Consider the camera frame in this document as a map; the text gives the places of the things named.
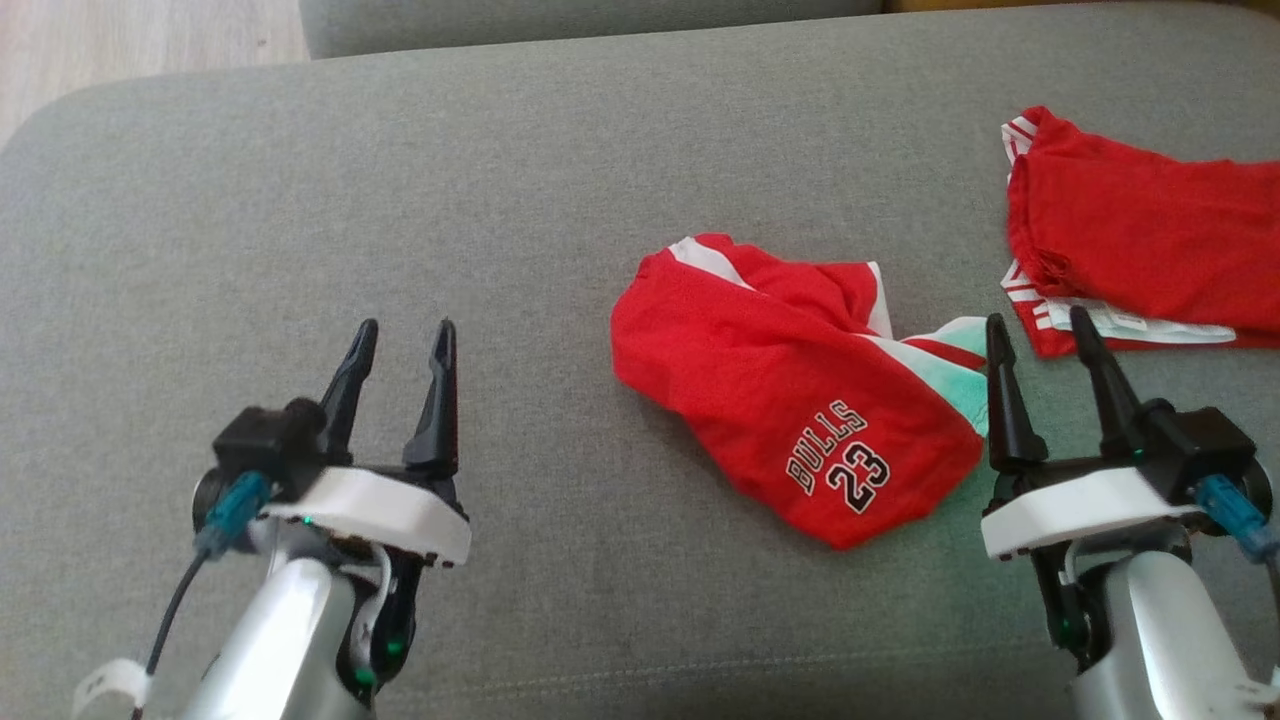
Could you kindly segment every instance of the gray fabric cushion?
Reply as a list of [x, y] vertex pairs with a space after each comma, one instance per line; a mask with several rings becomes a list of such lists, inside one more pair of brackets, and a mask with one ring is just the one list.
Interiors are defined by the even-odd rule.
[[[1178, 158], [1280, 158], [1280, 26], [1199, 4], [925, 13], [407, 53], [69, 96], [0, 155], [0, 715], [61, 715], [141, 656], [189, 555], [191, 487], [248, 404], [317, 395], [383, 322], [353, 447], [392, 461], [426, 334], [460, 328], [472, 561], [433, 573], [387, 717], [1068, 717], [1027, 562], [984, 557], [979, 469], [835, 553], [736, 495], [611, 374], [641, 256], [721, 231], [878, 260], [895, 329], [1007, 311], [1000, 124], [1044, 102]], [[1023, 378], [1059, 454], [1098, 430], [1073, 361]], [[1280, 466], [1268, 351], [1123, 357]], [[1251, 662], [1263, 574], [1203, 542]], [[180, 703], [257, 587], [195, 584]]]
[[312, 58], [878, 13], [882, 0], [298, 0]]

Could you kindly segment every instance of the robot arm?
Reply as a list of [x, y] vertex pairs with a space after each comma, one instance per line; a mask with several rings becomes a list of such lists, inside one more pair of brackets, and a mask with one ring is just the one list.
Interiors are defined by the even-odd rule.
[[[1050, 460], [1004, 320], [988, 319], [998, 478], [982, 520], [987, 553], [1030, 557], [1050, 639], [1076, 659], [1071, 697], [1082, 719], [1275, 716], [1280, 689], [1249, 679], [1190, 568], [1193, 532], [1230, 530], [1251, 560], [1274, 561], [1263, 532], [1271, 483], [1256, 446], [1216, 407], [1139, 405], [1088, 313], [1073, 309], [1071, 322], [1102, 441], [1094, 457]], [[1235, 503], [1240, 514], [1222, 512]]]
[[[270, 566], [184, 717], [372, 717], [375, 694], [416, 639], [422, 571], [466, 562], [471, 527], [453, 484], [453, 323], [440, 324], [431, 348], [431, 387], [402, 466], [356, 466], [348, 450], [376, 342], [378, 323], [365, 320], [321, 402], [247, 407], [214, 441], [218, 466], [192, 501], [197, 561], [188, 578], [225, 546], [266, 555]], [[172, 612], [146, 669], [104, 665], [77, 689], [73, 714], [116, 689], [134, 696], [141, 717], [169, 621]]]

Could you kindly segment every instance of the white trim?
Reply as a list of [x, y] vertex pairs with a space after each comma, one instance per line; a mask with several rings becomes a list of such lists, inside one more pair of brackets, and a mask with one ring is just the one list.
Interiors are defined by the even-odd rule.
[[[1030, 126], [1030, 131], [1025, 131], [1023, 124]], [[1018, 160], [1019, 155], [1025, 155], [1030, 152], [1033, 137], [1036, 136], [1036, 126], [1030, 124], [1025, 118], [1018, 117], [1000, 126], [1000, 141], [1005, 146], [1005, 156], [1009, 158], [1009, 164], [1012, 165]], [[1005, 178], [1007, 184], [1009, 178], [1012, 173]]]
[[879, 274], [879, 263], [867, 263], [867, 266], [876, 275], [876, 304], [872, 305], [870, 315], [867, 318], [867, 327], [881, 337], [893, 340], [893, 327], [888, 320], [888, 302], [884, 300], [884, 279]]
[[1024, 284], [1027, 286], [1032, 284], [1032, 279], [1028, 278], [1027, 273], [1024, 273], [1023, 269], [1018, 265], [1018, 260], [1014, 260], [1014, 264], [1009, 266], [1009, 272], [1005, 273], [1005, 278], [1000, 281], [1000, 287], [1010, 288], [1010, 287], [1020, 287]]
[[746, 284], [742, 275], [737, 274], [737, 268], [733, 266], [733, 263], [730, 263], [728, 258], [726, 258], [723, 252], [719, 250], [712, 250], [692, 237], [686, 237], [685, 240], [668, 246], [667, 250], [671, 251], [676, 260], [685, 265], [710, 273], [717, 278], [728, 281], [739, 287], [745, 287], [751, 291], [755, 290], [754, 287]]
[[1028, 120], [1027, 118], [1018, 115], [1016, 118], [1009, 120], [1009, 124], [1027, 133], [1027, 137], [1036, 137], [1036, 123]]
[[1198, 510], [1165, 502], [1135, 468], [1108, 468], [1020, 495], [982, 519], [982, 539], [1000, 557]]
[[1032, 288], [1010, 290], [1007, 291], [1007, 295], [1009, 300], [1014, 302], [1034, 302], [1037, 300], [1041, 300], [1039, 293]]
[[301, 500], [262, 512], [457, 565], [471, 552], [470, 523], [438, 495], [361, 468], [326, 468]]
[[1098, 334], [1116, 340], [1140, 340], [1162, 345], [1221, 345], [1235, 340], [1235, 331], [1225, 325], [1198, 325], [1156, 320], [1126, 313], [1103, 302], [1087, 297], [1048, 297], [1044, 300], [1048, 320], [1059, 331], [1071, 331], [1071, 306], [1080, 305], [1089, 311]]

